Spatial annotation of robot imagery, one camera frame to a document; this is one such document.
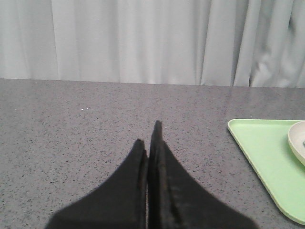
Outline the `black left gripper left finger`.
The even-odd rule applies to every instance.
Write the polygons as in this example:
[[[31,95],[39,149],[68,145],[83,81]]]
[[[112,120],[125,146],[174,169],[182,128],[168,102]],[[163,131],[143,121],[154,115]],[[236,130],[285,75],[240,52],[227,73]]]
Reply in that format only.
[[[143,229],[146,227],[148,157],[137,139],[115,172],[98,188],[57,211],[48,229]]]

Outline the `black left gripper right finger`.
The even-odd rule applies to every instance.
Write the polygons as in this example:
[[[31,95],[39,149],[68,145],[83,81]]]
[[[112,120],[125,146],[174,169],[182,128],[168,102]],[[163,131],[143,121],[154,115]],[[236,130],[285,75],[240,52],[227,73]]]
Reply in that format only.
[[[199,185],[175,158],[156,121],[148,168],[150,229],[254,229],[248,217]]]

